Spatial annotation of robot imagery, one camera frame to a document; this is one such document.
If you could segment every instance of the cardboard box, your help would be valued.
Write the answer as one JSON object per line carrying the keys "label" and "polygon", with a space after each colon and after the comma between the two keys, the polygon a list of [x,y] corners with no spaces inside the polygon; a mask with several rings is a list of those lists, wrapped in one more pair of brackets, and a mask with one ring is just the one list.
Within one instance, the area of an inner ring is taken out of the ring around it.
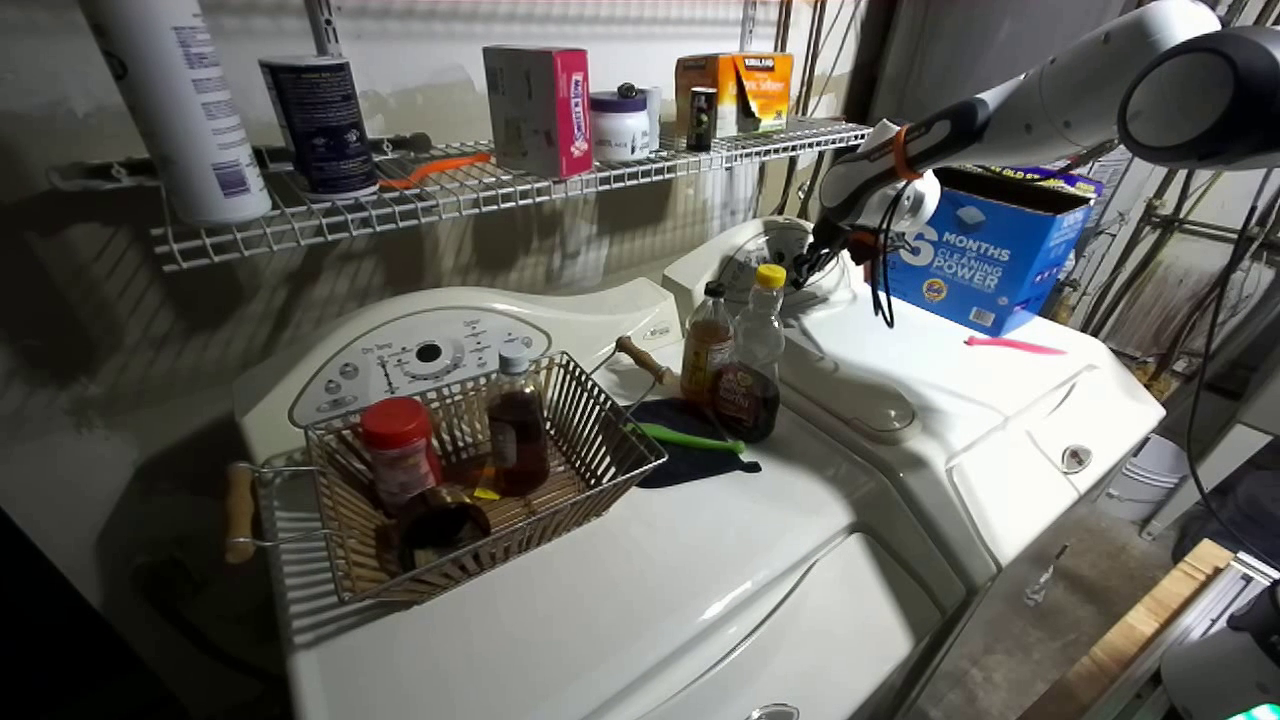
{"label": "cardboard box", "polygon": [[1058,291],[1091,199],[958,168],[937,177],[941,206],[893,248],[890,288],[937,314],[1005,336]]}
{"label": "cardboard box", "polygon": [[485,48],[494,152],[530,177],[591,170],[583,48]]}
{"label": "cardboard box", "polygon": [[677,139],[688,143],[692,86],[718,86],[718,135],[754,135],[788,126],[793,56],[788,50],[721,50],[677,59]]}

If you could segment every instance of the dish rack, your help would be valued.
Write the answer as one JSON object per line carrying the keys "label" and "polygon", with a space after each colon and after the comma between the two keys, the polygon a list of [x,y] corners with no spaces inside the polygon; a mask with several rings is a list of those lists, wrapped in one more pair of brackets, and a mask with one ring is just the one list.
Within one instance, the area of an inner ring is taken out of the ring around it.
{"label": "dish rack", "polygon": [[[417,560],[407,570],[389,570],[377,533],[394,515],[372,501],[372,465],[360,455],[357,421],[309,428],[309,455],[319,482],[319,525],[342,598],[422,602],[482,570],[494,570],[588,518],[607,513],[636,479],[666,465],[666,451],[633,428],[633,416],[579,366],[574,354],[534,364],[546,390],[554,474],[530,494],[478,501],[487,534],[455,552]],[[472,487],[485,479],[487,396],[497,370],[417,396],[436,423],[445,479]]]}

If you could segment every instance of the washing machine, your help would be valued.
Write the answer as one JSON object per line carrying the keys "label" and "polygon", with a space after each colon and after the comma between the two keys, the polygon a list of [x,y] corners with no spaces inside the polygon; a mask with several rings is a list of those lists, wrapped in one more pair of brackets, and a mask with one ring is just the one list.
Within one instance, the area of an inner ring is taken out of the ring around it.
{"label": "washing machine", "polygon": [[[739,224],[666,272],[681,307],[705,279],[788,261],[810,224]],[[1165,406],[1091,336],[1027,321],[991,341],[923,307],[871,311],[845,254],[788,295],[788,405],[875,465],[981,589],[1154,434]]]}
{"label": "washing machine", "polygon": [[662,279],[588,295],[432,288],[372,303],[242,412],[300,717],[884,717],[945,645],[968,582],[880,461],[784,405],[761,473],[633,487],[602,518],[426,602],[346,598],[306,428],[574,352],[620,405],[681,366]]}

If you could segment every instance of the blue box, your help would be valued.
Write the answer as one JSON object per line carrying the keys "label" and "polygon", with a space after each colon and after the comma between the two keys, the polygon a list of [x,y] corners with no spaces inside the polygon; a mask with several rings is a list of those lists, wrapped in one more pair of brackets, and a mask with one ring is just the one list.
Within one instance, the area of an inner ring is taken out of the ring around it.
{"label": "blue box", "polygon": [[890,252],[890,291],[937,314],[1005,336],[1054,295],[1091,216],[1082,192],[937,170],[945,185],[934,219]]}

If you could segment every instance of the shelf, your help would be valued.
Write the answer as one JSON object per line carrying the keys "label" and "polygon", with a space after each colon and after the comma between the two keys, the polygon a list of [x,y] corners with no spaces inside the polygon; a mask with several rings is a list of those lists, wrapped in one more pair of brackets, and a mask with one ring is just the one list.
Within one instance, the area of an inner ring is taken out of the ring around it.
{"label": "shelf", "polygon": [[[784,130],[773,135],[754,135],[754,139],[730,139],[718,152],[667,152],[656,159],[641,164],[603,164],[588,177],[574,181],[541,181],[541,177],[518,177],[503,168],[470,168],[440,177],[426,186],[412,192],[382,192],[363,199],[346,199],[346,204],[317,204],[300,199],[298,177],[267,164],[267,185],[275,196],[275,210],[251,224],[227,224],[227,227],[153,227],[156,254],[164,272],[189,272],[204,262],[227,262],[227,261],[250,261],[250,254],[267,254],[267,252],[298,252],[298,248],[317,248],[317,243],[342,243],[342,241],[360,241],[360,237],[382,237],[382,230],[404,230],[404,227],[426,227],[440,219],[460,219],[460,216],[485,216],[485,210],[503,210],[503,206],[530,206],[530,204],[550,204],[550,199],[569,199],[569,196],[596,196],[596,192],[615,192],[615,186],[636,186],[636,185],[662,185],[677,177],[692,177],[695,168],[724,159],[782,159],[782,156],[801,156],[801,152],[832,152],[832,146],[855,146],[865,139],[865,126],[855,124],[838,124],[838,121],[795,121]],[[440,146],[427,156],[455,156],[455,152],[478,152],[482,143],[470,146]],[[382,168],[399,177],[417,159],[427,156],[382,156]]]}

